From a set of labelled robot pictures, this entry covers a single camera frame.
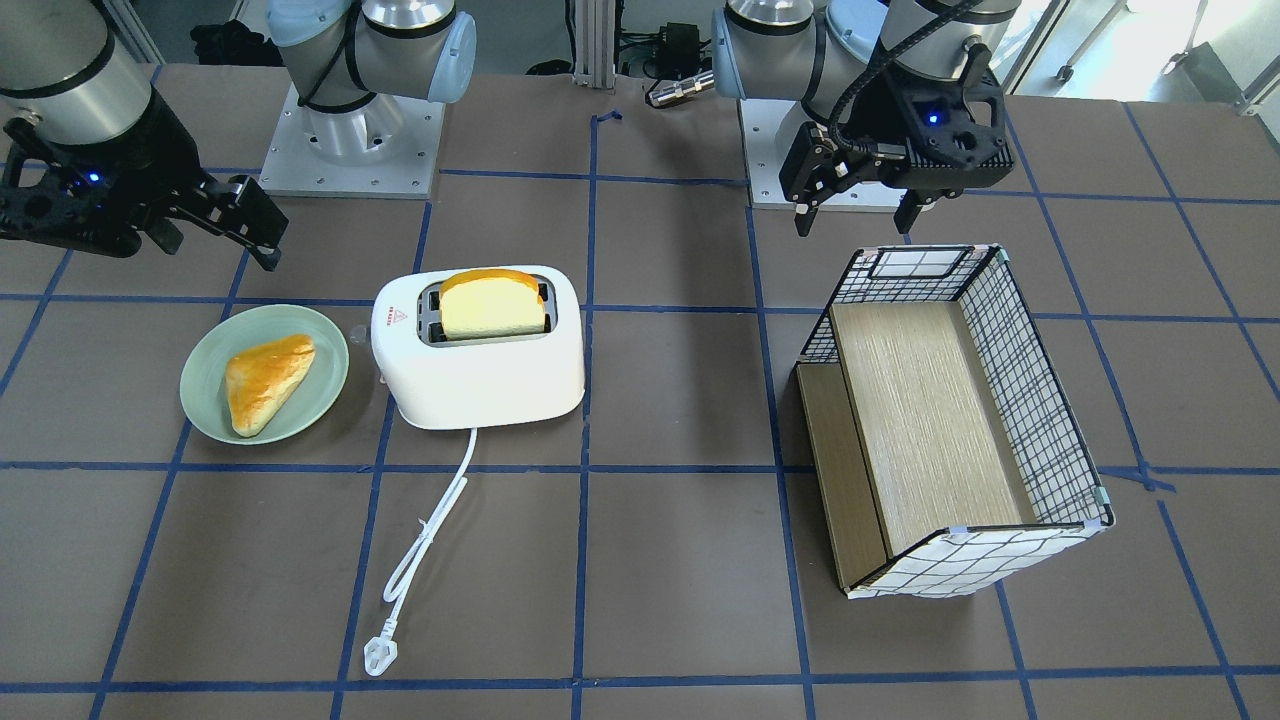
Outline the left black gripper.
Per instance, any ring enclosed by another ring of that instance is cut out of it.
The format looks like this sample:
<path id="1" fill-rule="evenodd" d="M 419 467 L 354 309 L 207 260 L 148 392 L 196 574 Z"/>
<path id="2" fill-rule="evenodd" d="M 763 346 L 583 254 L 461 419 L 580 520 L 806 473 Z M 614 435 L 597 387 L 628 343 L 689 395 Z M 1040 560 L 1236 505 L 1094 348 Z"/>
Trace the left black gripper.
<path id="1" fill-rule="evenodd" d="M 883 70 L 841 120 L 806 120 L 794 136 L 780 186 L 794 204 L 795 231 L 808 237 L 820 205 L 858 184 L 902 191 L 895 210 L 902 236 L 941 199 L 997 184 L 1015 167 L 1004 100 L 992 70 L 951 81 Z"/>

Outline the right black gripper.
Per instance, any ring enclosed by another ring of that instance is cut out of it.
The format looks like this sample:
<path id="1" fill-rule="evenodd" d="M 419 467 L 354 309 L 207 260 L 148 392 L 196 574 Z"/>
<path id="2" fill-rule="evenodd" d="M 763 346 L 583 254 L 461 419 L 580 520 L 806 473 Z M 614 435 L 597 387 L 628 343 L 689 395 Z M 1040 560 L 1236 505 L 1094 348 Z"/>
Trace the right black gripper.
<path id="1" fill-rule="evenodd" d="M 241 245 L 265 270 L 282 260 L 289 220 L 250 176 L 219 181 L 200 163 L 189 132 L 159 91 L 123 135 L 100 143 L 40 138 L 15 117 L 3 168 L 4 240 L 131 258 L 147 236 L 175 255 L 188 222 Z"/>

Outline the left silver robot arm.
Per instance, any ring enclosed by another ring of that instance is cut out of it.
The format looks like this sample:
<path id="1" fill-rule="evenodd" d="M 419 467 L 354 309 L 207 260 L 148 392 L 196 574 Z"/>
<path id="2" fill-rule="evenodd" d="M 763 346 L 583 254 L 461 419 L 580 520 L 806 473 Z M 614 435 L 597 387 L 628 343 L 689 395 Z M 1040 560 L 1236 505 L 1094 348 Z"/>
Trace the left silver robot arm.
<path id="1" fill-rule="evenodd" d="M 822 204 L 858 184 L 901 192 L 909 232 L 941 199 L 1015 165 L 992 58 L 1016 1 L 727 1 L 714 15 L 716 90 L 792 101 L 778 182 L 808 236 Z"/>

